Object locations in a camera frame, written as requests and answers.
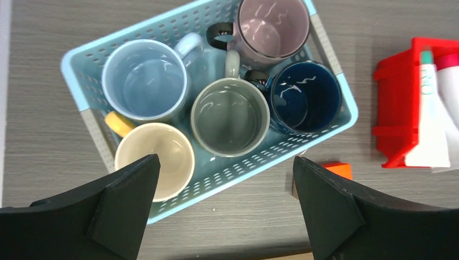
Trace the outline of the grey-green mug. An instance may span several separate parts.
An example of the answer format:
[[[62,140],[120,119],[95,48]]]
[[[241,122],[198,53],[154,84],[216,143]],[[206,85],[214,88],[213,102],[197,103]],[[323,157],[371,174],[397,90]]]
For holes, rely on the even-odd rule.
[[[240,55],[226,53],[225,76],[205,87],[190,115],[197,143],[219,157],[240,157],[261,144],[270,126],[270,109],[261,91],[239,78]]]

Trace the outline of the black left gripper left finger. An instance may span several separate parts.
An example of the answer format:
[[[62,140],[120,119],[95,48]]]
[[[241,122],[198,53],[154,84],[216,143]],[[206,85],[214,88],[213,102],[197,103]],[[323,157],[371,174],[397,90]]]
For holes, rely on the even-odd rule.
[[[136,259],[159,171],[151,154],[27,207],[1,208],[1,259]]]

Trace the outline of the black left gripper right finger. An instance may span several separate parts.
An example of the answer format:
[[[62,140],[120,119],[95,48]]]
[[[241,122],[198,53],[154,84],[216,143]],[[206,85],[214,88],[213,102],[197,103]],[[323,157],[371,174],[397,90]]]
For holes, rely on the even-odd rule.
[[[458,259],[458,209],[397,198],[296,157],[315,259]]]

